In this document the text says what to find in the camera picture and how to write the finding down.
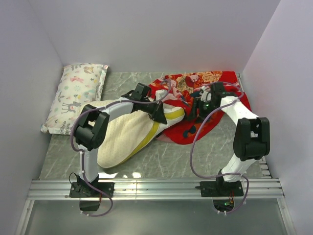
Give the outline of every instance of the gray wall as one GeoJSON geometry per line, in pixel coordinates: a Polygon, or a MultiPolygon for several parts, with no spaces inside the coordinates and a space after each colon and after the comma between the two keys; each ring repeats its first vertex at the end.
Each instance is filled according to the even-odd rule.
{"type": "Polygon", "coordinates": [[[27,1],[0,1],[0,32],[0,234],[10,235],[46,154],[40,125],[62,65],[27,1]]]}
{"type": "Polygon", "coordinates": [[[242,71],[279,0],[29,0],[63,64],[242,71]]]}
{"type": "Polygon", "coordinates": [[[312,234],[313,1],[281,0],[244,70],[253,110],[271,124],[267,157],[299,235],[312,234]]]}

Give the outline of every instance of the red floral cloth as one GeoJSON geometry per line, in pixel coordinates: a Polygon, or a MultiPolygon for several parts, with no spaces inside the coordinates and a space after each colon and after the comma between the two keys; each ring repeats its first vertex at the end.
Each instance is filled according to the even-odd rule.
{"type": "MultiPolygon", "coordinates": [[[[202,85],[219,81],[229,82],[239,86],[237,76],[235,72],[232,71],[209,71],[166,75],[164,78],[157,79],[149,85],[152,89],[152,98],[155,98],[155,93],[157,90],[168,89],[166,84],[161,85],[163,79],[170,79],[172,83],[170,94],[167,95],[167,97],[163,100],[164,103],[182,107],[186,112],[186,116],[189,115],[191,111],[193,95],[195,95],[194,93],[198,92],[202,85]]],[[[237,95],[240,94],[236,88],[230,85],[225,85],[225,90],[227,92],[235,92],[237,95]]],[[[251,109],[246,94],[240,99],[240,101],[248,109],[251,109]]],[[[223,111],[216,112],[205,124],[198,139],[201,139],[203,136],[209,133],[220,122],[223,115],[223,111]]],[[[167,141],[170,139],[171,141],[178,144],[192,143],[200,125],[201,123],[195,123],[195,120],[187,121],[184,119],[176,125],[164,130],[163,135],[165,136],[161,137],[160,139],[167,141]]]]}

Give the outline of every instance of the white wall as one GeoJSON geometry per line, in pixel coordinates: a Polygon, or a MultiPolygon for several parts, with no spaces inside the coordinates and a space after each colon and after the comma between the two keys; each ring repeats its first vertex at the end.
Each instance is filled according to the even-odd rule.
{"type": "Polygon", "coordinates": [[[299,235],[312,234],[313,1],[281,0],[244,70],[253,110],[268,117],[271,151],[299,235]]]}
{"type": "Polygon", "coordinates": [[[61,61],[25,0],[0,1],[0,234],[13,234],[50,136],[41,123],[61,61]]]}
{"type": "Polygon", "coordinates": [[[279,0],[29,0],[63,64],[242,71],[279,0]]]}

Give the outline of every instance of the white pillow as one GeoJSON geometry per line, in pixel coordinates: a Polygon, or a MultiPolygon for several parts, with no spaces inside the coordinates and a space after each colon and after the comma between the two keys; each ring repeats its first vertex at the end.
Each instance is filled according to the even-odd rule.
{"type": "Polygon", "coordinates": [[[85,103],[101,99],[108,67],[90,63],[65,66],[49,116],[41,126],[41,131],[69,135],[80,108],[85,103]]]}

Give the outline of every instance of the marble tabletop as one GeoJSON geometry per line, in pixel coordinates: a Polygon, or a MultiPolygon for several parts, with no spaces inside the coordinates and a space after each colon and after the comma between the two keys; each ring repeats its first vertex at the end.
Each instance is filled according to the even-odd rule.
{"type": "MultiPolygon", "coordinates": [[[[161,72],[113,72],[107,75],[102,100],[116,99],[138,82],[150,84],[169,73],[161,72]]],[[[233,155],[233,137],[236,125],[224,115],[220,123],[197,141],[193,165],[202,175],[215,175],[233,155]]],[[[189,166],[191,145],[178,145],[152,140],[146,147],[125,163],[114,168],[98,166],[100,178],[188,178],[195,177],[189,166]]],[[[78,172],[79,154],[71,149],[69,136],[52,135],[47,151],[41,180],[67,179],[71,172],[78,172]]],[[[263,176],[258,162],[247,171],[249,178],[263,176]]]]}

